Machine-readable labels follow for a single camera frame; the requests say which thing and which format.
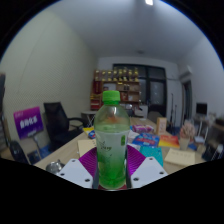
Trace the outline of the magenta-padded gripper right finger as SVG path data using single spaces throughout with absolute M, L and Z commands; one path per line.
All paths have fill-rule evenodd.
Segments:
M 153 157 L 145 157 L 137 149 L 127 146 L 127 187 L 141 188 L 167 176 L 167 172 Z

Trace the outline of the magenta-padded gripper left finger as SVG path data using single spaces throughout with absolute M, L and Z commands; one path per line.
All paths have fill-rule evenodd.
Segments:
M 78 186 L 90 189 L 98 187 L 97 148 L 93 148 L 79 159 L 70 159 L 58 176 Z

